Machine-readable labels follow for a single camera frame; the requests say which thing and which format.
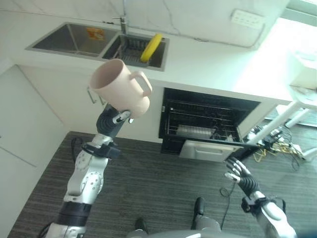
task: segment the white countertop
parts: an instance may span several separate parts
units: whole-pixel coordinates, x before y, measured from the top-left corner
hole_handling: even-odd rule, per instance
[[[120,29],[88,20],[0,11],[0,73],[19,64],[92,74],[102,61],[25,50],[64,22]],[[281,26],[273,27],[257,51],[164,35],[170,39],[165,71],[142,71],[157,86],[288,104],[292,101],[288,84],[303,66],[285,46]],[[154,34],[133,28],[128,31]]]

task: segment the dishwasher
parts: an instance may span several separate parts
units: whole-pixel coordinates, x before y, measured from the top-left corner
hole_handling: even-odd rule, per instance
[[[230,155],[242,160],[258,147],[245,143],[238,126],[258,104],[165,88],[159,126],[161,152],[214,162]]]

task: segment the mug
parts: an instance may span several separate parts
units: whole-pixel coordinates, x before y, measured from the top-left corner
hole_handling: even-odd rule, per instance
[[[136,78],[145,81],[146,90]],[[152,86],[148,78],[141,71],[131,73],[120,59],[111,59],[101,65],[94,72],[90,87],[119,112],[129,110],[132,119],[143,115],[150,106],[148,96],[152,93]]]

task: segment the wall outlet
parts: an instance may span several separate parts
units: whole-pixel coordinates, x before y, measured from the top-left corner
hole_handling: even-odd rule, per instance
[[[264,24],[265,18],[253,13],[242,11],[239,9],[234,10],[231,15],[231,22],[253,29],[261,29]]]

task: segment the kitchen sink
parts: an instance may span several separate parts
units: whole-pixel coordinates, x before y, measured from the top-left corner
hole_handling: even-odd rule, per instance
[[[66,23],[37,42],[32,48],[97,57],[118,32]]]
[[[150,37],[137,35],[119,35],[107,49],[104,59],[122,59],[127,65],[138,67],[164,68],[167,39],[163,38],[158,48],[147,63],[141,62],[140,57]]]
[[[122,59],[127,65],[164,71],[169,39],[163,38],[147,63],[140,57],[152,36],[66,22],[34,42],[26,50],[92,60]]]

